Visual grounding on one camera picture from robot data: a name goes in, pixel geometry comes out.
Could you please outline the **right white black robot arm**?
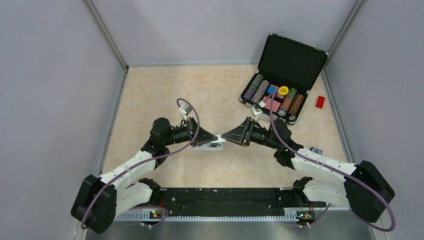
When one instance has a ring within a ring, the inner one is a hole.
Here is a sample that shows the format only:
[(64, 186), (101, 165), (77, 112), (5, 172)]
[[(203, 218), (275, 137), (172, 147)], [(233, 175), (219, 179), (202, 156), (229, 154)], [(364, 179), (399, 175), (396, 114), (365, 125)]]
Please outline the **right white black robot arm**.
[(293, 200), (299, 206), (325, 202), (350, 209), (360, 219), (376, 223), (384, 212), (393, 216), (390, 202), (395, 192), (371, 162), (349, 163), (312, 152), (291, 139), (283, 120), (261, 127), (250, 117), (222, 134), (228, 142), (248, 147), (251, 143), (275, 149), (274, 157), (283, 167), (311, 173), (293, 183)]

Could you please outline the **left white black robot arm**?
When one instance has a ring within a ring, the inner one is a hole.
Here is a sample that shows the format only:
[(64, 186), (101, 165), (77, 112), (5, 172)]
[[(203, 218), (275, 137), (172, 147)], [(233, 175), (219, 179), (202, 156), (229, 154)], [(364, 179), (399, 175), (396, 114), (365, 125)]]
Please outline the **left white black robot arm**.
[(168, 146), (188, 142), (190, 146), (201, 147), (218, 139), (192, 117), (183, 120), (181, 126), (171, 126), (165, 117), (157, 118), (149, 139), (133, 157), (107, 173), (90, 174), (82, 181), (71, 216), (84, 229), (100, 234), (122, 212), (140, 204), (156, 206), (161, 198), (159, 186), (152, 180), (139, 178), (157, 169), (171, 155)]

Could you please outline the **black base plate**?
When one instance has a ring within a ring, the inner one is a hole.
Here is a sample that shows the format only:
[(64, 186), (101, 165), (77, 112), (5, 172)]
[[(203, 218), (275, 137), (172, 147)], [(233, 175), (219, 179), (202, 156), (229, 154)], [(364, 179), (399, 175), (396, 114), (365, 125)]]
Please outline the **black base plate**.
[(278, 217), (289, 208), (324, 208), (292, 188), (182, 188), (155, 190), (143, 206), (163, 207), (172, 217)]

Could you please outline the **blue round chip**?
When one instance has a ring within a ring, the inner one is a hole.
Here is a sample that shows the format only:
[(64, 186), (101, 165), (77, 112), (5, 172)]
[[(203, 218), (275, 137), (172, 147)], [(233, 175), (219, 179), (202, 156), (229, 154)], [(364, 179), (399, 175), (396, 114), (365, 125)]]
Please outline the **blue round chip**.
[(271, 85), (271, 86), (268, 87), (267, 92), (270, 95), (272, 95), (272, 94), (275, 94), (276, 95), (278, 93), (278, 90), (279, 90), (279, 87), (278, 86)]

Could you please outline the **green red chip stack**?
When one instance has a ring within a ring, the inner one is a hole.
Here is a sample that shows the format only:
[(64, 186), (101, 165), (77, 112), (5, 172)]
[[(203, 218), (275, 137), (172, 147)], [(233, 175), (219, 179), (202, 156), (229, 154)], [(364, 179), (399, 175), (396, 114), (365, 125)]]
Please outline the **green red chip stack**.
[(295, 88), (290, 88), (287, 95), (284, 97), (284, 100), (279, 107), (277, 114), (281, 117), (285, 116), (297, 94), (297, 90)]

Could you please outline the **yellow big blind chip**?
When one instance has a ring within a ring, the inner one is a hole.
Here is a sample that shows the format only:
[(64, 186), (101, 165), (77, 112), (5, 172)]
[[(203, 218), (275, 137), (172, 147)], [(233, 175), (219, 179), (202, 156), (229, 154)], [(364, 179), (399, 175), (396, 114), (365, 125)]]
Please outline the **yellow big blind chip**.
[(289, 88), (287, 86), (281, 86), (278, 89), (278, 94), (280, 96), (286, 96), (289, 93)]

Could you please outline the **brown orange chip stack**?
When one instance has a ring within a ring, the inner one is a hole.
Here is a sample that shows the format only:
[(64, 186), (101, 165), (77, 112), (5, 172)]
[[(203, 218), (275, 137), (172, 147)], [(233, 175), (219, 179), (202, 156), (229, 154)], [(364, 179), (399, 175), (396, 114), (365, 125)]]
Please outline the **brown orange chip stack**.
[(302, 102), (304, 100), (305, 96), (301, 94), (297, 94), (288, 110), (289, 113), (289, 120), (293, 121), (296, 119), (297, 112), (300, 109), (300, 106), (302, 105)]

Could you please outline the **white battery cover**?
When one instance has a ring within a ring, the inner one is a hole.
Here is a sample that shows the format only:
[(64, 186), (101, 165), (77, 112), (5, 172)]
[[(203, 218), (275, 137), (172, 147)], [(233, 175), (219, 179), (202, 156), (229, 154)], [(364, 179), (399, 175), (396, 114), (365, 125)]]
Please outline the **white battery cover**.
[(217, 138), (218, 138), (219, 141), (226, 141), (226, 139), (223, 138), (221, 134), (218, 134)]

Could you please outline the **white remote control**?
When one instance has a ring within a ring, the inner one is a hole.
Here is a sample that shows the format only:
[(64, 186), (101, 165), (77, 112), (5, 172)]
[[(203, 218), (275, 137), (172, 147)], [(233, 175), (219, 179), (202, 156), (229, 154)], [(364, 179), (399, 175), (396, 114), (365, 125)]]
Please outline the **white remote control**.
[(225, 149), (225, 143), (225, 139), (219, 138), (201, 146), (196, 146), (193, 150), (196, 152), (222, 152)]

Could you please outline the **pink card deck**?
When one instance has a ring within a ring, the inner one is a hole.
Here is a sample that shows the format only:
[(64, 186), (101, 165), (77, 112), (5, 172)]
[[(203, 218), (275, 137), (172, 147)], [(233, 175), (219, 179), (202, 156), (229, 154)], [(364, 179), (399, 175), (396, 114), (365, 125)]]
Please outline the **pink card deck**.
[(281, 103), (279, 101), (276, 101), (275, 99), (272, 100), (271, 98), (264, 97), (262, 101), (264, 103), (264, 106), (262, 108), (266, 110), (272, 110), (272, 112), (275, 114), (278, 112), (281, 106)]

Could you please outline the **red toy brick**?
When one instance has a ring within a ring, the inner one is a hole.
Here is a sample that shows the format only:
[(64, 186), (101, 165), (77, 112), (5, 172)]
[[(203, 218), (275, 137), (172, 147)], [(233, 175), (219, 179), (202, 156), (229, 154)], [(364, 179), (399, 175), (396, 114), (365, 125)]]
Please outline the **red toy brick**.
[(324, 107), (324, 103), (325, 103), (326, 98), (324, 96), (318, 96), (317, 100), (316, 100), (316, 104), (315, 107), (322, 109)]

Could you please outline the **purple green chip stack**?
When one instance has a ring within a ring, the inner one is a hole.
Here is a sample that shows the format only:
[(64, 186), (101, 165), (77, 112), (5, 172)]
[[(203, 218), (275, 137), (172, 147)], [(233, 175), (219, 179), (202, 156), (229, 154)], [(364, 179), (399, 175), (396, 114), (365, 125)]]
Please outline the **purple green chip stack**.
[(242, 98), (245, 100), (251, 100), (263, 80), (264, 77), (261, 74), (257, 74)]

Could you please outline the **black poker chip case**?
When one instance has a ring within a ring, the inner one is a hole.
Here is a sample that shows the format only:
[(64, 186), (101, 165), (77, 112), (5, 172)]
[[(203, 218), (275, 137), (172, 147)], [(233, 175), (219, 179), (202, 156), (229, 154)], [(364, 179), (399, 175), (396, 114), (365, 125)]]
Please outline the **black poker chip case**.
[[(289, 125), (294, 125), (328, 57), (329, 54), (320, 48), (271, 33), (266, 38), (257, 70), (241, 93), (239, 101), (248, 107), (257, 104), (243, 98), (257, 74), (262, 75), (263, 80), (269, 81), (268, 87), (295, 88), (297, 94), (304, 95), (295, 120), (289, 120), (289, 111), (285, 116), (279, 116), (278, 112), (273, 112), (274, 116), (283, 119)], [(268, 90), (264, 93), (263, 98), (271, 98)], [(275, 100), (282, 104), (284, 96), (276, 95)]]

